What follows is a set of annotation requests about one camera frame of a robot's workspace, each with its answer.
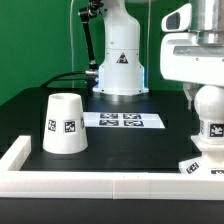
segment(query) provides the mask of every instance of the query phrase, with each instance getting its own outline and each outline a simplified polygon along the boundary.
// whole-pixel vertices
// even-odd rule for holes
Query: black tabletop
[[[150,92],[147,99],[118,103],[82,94],[85,112],[156,113],[165,129],[87,127],[88,148],[56,155],[42,148],[48,95],[53,89],[26,89],[0,107],[2,155],[19,135],[31,135],[32,153],[22,170],[178,172],[178,162],[199,153],[190,140],[199,121],[182,92]]]
[[[55,155],[42,148],[48,96],[82,95],[86,112],[156,113],[165,129],[87,128],[87,150]],[[30,88],[0,107],[0,157],[19,135],[31,135],[32,152],[22,170],[172,172],[199,156],[190,140],[199,120],[183,92],[152,91],[132,103],[104,101],[85,90]],[[224,203],[216,201],[0,199],[1,223],[223,223]]]

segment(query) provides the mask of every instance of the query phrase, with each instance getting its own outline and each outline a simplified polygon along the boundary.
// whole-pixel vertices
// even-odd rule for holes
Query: green background
[[[157,0],[151,5],[150,45],[147,49],[148,6],[126,3],[127,10],[141,24],[140,61],[146,66],[149,51],[149,88],[181,90],[182,83],[166,81],[159,68],[160,44],[164,36],[161,20],[186,0]],[[71,71],[71,0],[0,1],[0,104],[25,88],[37,87],[49,78]],[[86,70],[88,58],[78,9],[87,0],[76,0],[74,7],[75,70]],[[101,16],[90,21],[95,56],[104,59],[104,24]]]

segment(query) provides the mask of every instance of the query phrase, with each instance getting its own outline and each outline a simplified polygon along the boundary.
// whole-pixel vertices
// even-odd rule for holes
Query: printed marker sheet
[[[165,126],[158,114],[84,112],[86,127],[160,128]]]

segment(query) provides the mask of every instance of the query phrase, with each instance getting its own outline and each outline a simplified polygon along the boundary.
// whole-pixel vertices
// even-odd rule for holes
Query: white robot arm
[[[201,127],[192,136],[202,158],[180,163],[181,172],[224,173],[224,0],[189,0],[163,19],[162,29],[171,32],[161,45],[164,78],[207,85],[195,98]]]
[[[139,62],[139,22],[128,14],[125,0],[98,2],[103,5],[100,12],[104,18],[106,46],[105,60],[99,67],[99,82],[93,93],[113,101],[135,100],[148,92],[144,67]],[[150,4],[151,0],[132,2]]]

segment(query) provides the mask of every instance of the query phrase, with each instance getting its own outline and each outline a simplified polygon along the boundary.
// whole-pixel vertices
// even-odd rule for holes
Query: upside-down white cup
[[[81,96],[50,95],[44,130],[44,150],[56,154],[80,152],[88,146]]]

